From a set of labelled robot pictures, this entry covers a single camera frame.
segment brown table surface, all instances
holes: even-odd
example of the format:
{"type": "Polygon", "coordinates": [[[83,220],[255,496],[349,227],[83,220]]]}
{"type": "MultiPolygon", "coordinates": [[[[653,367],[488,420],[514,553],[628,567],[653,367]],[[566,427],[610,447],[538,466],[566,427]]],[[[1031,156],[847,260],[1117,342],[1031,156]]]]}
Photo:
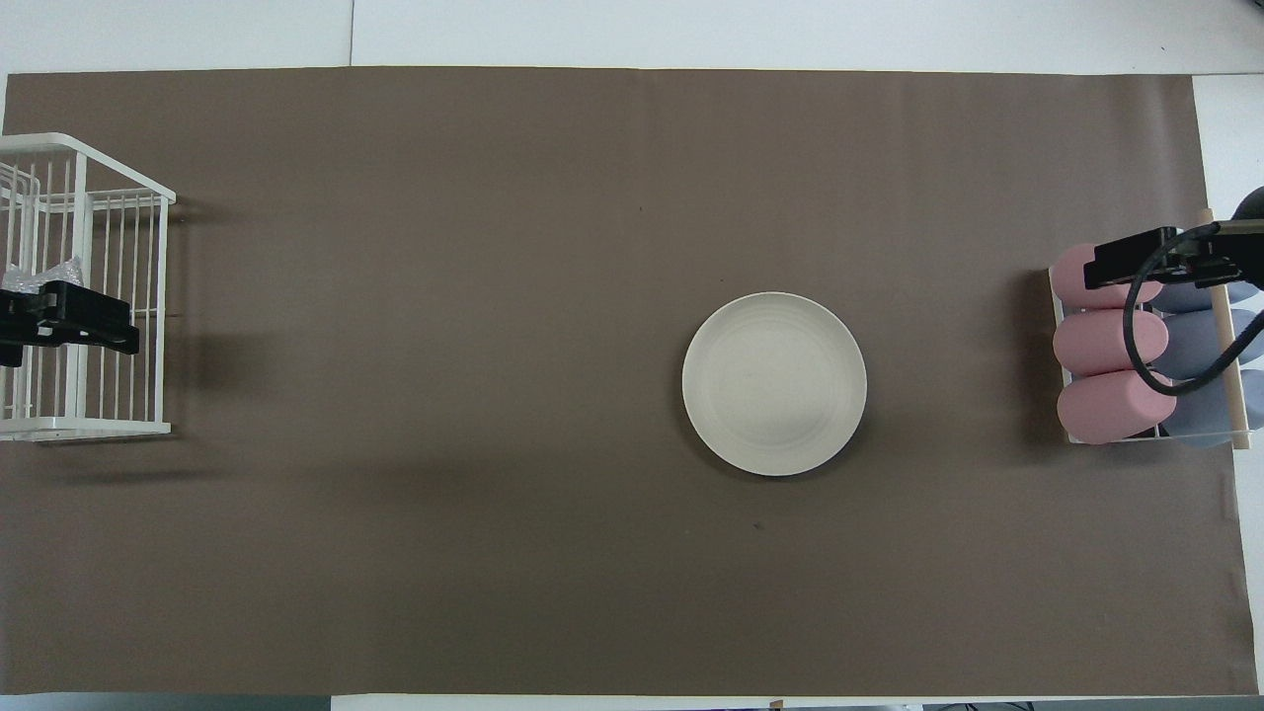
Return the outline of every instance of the brown table surface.
{"type": "Polygon", "coordinates": [[[1255,692],[1225,448],[1074,447],[1043,269],[1203,206],[1188,77],[29,75],[171,185],[171,420],[0,445],[5,692],[1255,692]],[[679,395],[781,290],[857,436],[679,395]]]}

